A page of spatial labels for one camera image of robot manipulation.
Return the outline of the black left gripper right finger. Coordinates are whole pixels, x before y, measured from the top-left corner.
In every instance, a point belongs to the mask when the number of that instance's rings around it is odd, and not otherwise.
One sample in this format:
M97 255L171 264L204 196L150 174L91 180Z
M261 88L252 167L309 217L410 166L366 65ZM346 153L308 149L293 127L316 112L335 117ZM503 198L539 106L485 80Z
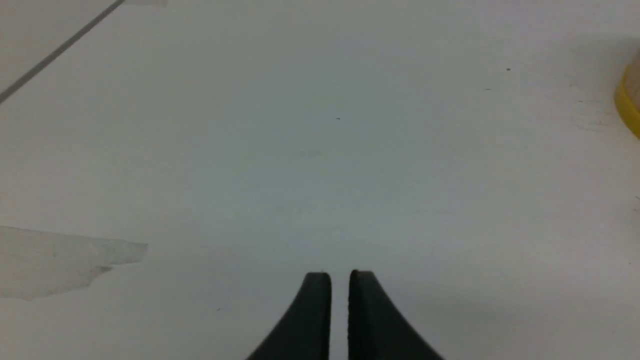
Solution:
M349 277L350 360L441 360L410 325L372 271Z

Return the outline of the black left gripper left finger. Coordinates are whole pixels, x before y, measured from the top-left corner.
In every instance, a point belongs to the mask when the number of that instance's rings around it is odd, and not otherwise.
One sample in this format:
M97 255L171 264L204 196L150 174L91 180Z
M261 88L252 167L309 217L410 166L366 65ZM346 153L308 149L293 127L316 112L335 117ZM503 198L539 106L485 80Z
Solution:
M331 309L330 275L308 272L286 312L249 360L327 360Z

